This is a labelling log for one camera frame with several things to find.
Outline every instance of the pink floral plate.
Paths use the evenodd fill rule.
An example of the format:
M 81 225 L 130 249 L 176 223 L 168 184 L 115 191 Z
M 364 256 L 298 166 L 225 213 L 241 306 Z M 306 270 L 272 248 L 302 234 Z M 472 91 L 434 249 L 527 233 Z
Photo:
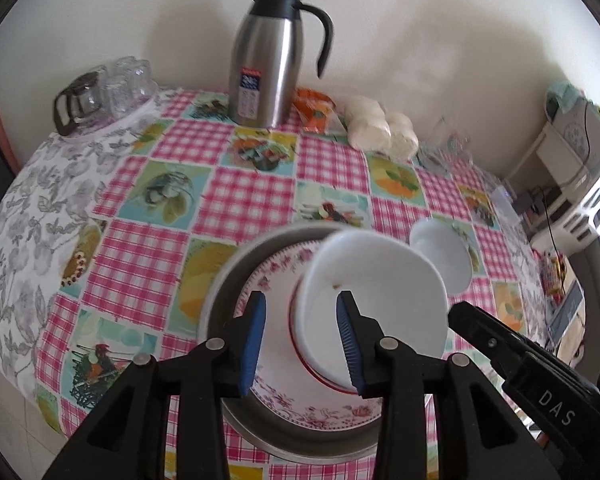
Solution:
M 380 417 L 382 400 L 364 400 L 320 380 L 302 363 L 288 324 L 299 280 L 320 244 L 316 240 L 292 245 L 264 261 L 245 283 L 235 315 L 243 313 L 252 290 L 264 293 L 267 321 L 251 387 L 260 402 L 276 415 L 309 430 L 350 430 Z

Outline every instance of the metal pan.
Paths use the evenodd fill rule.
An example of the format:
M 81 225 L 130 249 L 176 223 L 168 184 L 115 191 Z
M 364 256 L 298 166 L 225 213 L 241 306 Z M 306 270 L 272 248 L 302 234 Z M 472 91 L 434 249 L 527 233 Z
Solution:
M 272 254 L 308 240 L 322 240 L 346 228 L 327 221 L 300 222 L 267 232 L 241 247 L 222 267 L 200 313 L 198 338 L 220 334 L 234 315 L 238 296 L 251 273 Z M 229 424 L 254 446 L 274 456 L 307 464 L 348 462 L 376 451 L 380 420 L 342 431 L 308 430 L 277 416 L 249 393 L 243 399 L 223 399 Z

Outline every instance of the round table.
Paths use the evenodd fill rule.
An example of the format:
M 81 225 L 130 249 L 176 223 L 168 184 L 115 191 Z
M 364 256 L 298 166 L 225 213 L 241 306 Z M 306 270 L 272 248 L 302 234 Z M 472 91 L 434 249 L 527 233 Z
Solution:
M 353 150 L 345 137 L 232 123 L 225 94 L 162 89 L 132 127 L 51 135 L 0 204 L 0 369 L 46 421 L 71 435 L 134 354 L 168 359 L 196 345 L 200 307 L 237 245 L 295 221 L 331 219 L 407 240 L 433 216 L 472 256 L 466 300 L 544 344 L 544 294 L 519 227 L 488 200 L 498 180 L 478 168 L 441 176 L 420 158 Z M 486 359 L 449 333 L 445 355 Z M 168 429 L 174 472 L 178 399 Z M 436 469 L 433 403 L 427 408 Z M 284 462 L 225 424 L 232 475 L 370 478 L 373 457 L 333 466 Z

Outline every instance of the white bowl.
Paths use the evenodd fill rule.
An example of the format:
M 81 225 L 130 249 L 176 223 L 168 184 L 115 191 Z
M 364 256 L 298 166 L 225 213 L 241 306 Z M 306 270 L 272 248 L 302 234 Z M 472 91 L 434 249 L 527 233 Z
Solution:
M 409 245 L 436 267 L 447 294 L 454 296 L 467 289 L 474 268 L 462 238 L 451 226 L 435 218 L 418 220 L 409 233 Z
M 336 298 L 350 290 L 363 316 L 419 354 L 441 357 L 447 332 L 445 285 L 408 245 L 362 229 L 330 235 L 311 261 L 292 311 L 298 350 L 315 372 L 354 392 L 336 323 Z

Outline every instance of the stack of dishes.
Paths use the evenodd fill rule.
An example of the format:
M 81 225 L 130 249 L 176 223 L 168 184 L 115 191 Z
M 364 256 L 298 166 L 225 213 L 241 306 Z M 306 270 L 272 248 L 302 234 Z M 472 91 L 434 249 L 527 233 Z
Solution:
M 199 339 L 240 316 L 252 290 L 267 300 L 256 378 L 224 415 L 249 442 L 293 462 L 346 462 L 375 451 L 381 399 L 351 386 L 335 298 L 351 290 L 360 311 L 417 352 L 442 355 L 446 291 L 435 267 L 407 245 L 335 222 L 284 226 L 240 248 L 206 298 Z

